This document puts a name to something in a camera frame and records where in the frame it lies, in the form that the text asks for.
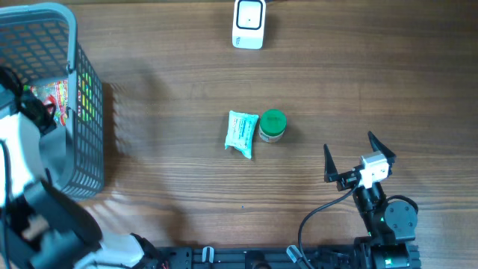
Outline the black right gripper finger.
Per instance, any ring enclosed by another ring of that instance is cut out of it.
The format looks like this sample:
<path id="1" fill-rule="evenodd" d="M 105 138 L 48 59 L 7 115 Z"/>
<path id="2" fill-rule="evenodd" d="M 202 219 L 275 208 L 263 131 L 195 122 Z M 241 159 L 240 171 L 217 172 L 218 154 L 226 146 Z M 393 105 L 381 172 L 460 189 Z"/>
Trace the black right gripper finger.
<path id="1" fill-rule="evenodd" d="M 374 134 L 372 131 L 367 133 L 367 136 L 370 141 L 370 145 L 374 152 L 381 152 L 387 159 L 388 163 L 394 163 L 396 159 L 396 155 L 392 152 L 385 144 L 383 144 Z"/>
<path id="2" fill-rule="evenodd" d="M 333 161 L 331 152 L 329 151 L 328 145 L 323 145 L 324 151 L 324 181 L 325 182 L 336 182 L 338 180 L 338 171 Z"/>

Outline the green lid jar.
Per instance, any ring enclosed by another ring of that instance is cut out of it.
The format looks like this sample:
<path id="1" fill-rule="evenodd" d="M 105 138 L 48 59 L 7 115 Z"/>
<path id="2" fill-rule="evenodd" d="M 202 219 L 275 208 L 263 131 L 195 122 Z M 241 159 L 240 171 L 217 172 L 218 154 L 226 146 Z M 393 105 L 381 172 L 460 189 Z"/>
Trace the green lid jar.
<path id="1" fill-rule="evenodd" d="M 265 111 L 259 122 L 259 136 L 267 143 L 277 142 L 285 132 L 287 117 L 278 109 Z"/>

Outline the mint toilet wipes pack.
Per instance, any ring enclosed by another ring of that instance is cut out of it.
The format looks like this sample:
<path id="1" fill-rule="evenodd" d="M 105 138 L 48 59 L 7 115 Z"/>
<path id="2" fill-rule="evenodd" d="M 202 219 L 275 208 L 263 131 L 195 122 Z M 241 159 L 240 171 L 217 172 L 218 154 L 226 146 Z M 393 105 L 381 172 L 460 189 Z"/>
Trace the mint toilet wipes pack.
<path id="1" fill-rule="evenodd" d="M 252 158 L 252 139 L 259 116 L 236 111 L 229 112 L 225 149 L 234 147 L 244 157 Z"/>

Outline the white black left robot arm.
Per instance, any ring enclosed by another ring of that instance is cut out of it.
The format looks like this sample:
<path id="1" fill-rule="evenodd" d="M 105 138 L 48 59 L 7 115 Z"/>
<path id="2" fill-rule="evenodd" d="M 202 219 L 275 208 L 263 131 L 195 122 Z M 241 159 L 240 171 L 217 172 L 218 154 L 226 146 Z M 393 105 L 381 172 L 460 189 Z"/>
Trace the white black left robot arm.
<path id="1" fill-rule="evenodd" d="M 145 238 L 101 231 L 52 183 L 42 158 L 57 133 L 56 106 L 1 68 L 1 254 L 18 268 L 168 268 Z"/>

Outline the colourful candy bag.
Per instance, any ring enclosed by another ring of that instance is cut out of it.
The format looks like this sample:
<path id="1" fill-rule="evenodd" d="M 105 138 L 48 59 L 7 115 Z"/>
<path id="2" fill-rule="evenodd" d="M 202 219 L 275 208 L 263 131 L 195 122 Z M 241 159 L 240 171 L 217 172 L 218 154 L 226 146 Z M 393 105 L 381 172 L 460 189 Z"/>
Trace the colourful candy bag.
<path id="1" fill-rule="evenodd" d="M 57 80 L 38 85 L 24 85 L 24 91 L 31 91 L 44 105 L 54 105 L 55 112 L 53 119 L 61 126 L 66 125 L 68 118 L 66 109 L 68 107 L 68 80 Z"/>

